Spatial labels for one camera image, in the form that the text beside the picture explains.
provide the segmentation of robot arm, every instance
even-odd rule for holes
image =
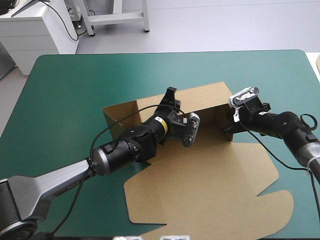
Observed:
[[[189,147],[197,135],[200,119],[178,117],[180,101],[169,87],[154,114],[139,126],[124,131],[118,139],[93,150],[85,159],[37,177],[12,176],[0,180],[0,240],[26,240],[37,229],[37,220],[47,217],[51,201],[77,186],[84,176],[106,176],[133,162],[156,155],[167,138]]]
[[[262,136],[283,139],[298,163],[309,168],[320,183],[320,141],[312,133],[317,128],[317,120],[309,114],[299,118],[290,111],[270,113],[269,103],[262,103],[258,94],[257,87],[248,87],[229,98],[229,105],[235,108],[235,115],[223,131],[226,134],[240,133],[246,131],[245,126]],[[304,115],[313,119],[313,127],[304,121]]]

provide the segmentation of green table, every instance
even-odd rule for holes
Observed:
[[[41,56],[0,138],[0,178],[36,176],[82,160],[94,136],[106,126],[102,108],[180,89],[225,81],[232,92],[260,88],[272,111],[312,113],[320,120],[320,84],[298,50],[197,53],[47,55]],[[109,134],[97,144],[110,141]],[[236,142],[254,143],[247,133]],[[298,166],[279,139],[265,144],[291,166]],[[274,161],[280,177],[264,193],[289,190],[294,212],[272,237],[320,237],[310,178]],[[135,163],[88,180],[72,215],[58,236],[139,235],[159,227],[129,221],[123,184],[147,167]],[[58,197],[39,230],[51,231],[65,216],[75,190]]]

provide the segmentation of white cabinet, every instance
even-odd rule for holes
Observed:
[[[72,40],[59,16],[42,2],[38,2],[20,14],[11,15],[27,0],[0,15],[0,42],[24,75],[29,75],[37,58],[50,54],[75,54],[79,41]],[[64,0],[49,3],[62,17],[71,36],[76,39]]]

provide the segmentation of yellow label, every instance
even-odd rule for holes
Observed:
[[[163,119],[162,119],[161,117],[159,117],[159,116],[156,116],[154,119],[157,120],[159,123],[162,124],[162,126],[163,126],[163,128],[164,128],[164,134],[166,135],[167,132],[168,132],[168,125],[167,125],[167,123],[165,122],[165,120],[163,120]]]

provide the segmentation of cardboard sheet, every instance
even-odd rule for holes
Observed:
[[[193,240],[255,240],[282,229],[293,212],[288,191],[257,197],[278,179],[278,172],[259,144],[232,143],[222,132],[233,114],[232,93],[224,82],[175,93],[181,109],[200,116],[191,147],[166,139],[147,167],[125,185],[129,218],[133,223],[166,224],[142,235],[190,235]],[[125,102],[103,109],[110,126],[137,109],[158,104],[162,95]],[[155,111],[140,112],[111,129],[117,138],[141,124]]]
[[[257,197],[277,178],[260,145],[227,142],[152,164],[124,190],[133,223],[166,224],[143,234],[146,240],[255,240],[281,230],[291,218],[288,191]]]

